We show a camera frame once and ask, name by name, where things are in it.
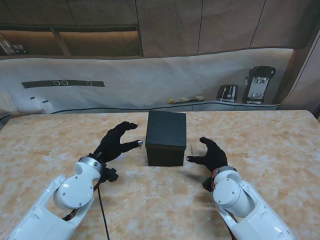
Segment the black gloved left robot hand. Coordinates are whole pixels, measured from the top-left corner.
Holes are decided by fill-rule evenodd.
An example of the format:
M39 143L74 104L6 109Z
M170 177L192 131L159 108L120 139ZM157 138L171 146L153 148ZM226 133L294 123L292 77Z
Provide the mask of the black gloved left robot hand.
M143 145L142 140L121 143L121 137L126 131L134 130L137 124L123 121L110 129L100 141L99 146L89 156L102 163L108 163L115 160L122 153L126 153Z

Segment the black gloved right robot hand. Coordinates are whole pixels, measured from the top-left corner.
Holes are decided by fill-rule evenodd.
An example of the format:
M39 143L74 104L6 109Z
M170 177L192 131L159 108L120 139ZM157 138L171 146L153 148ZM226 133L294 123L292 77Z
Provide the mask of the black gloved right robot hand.
M211 139L201 137L199 141L206 145L207 152L204 156L187 156L186 160L190 163L205 166L210 172L228 166L225 152Z

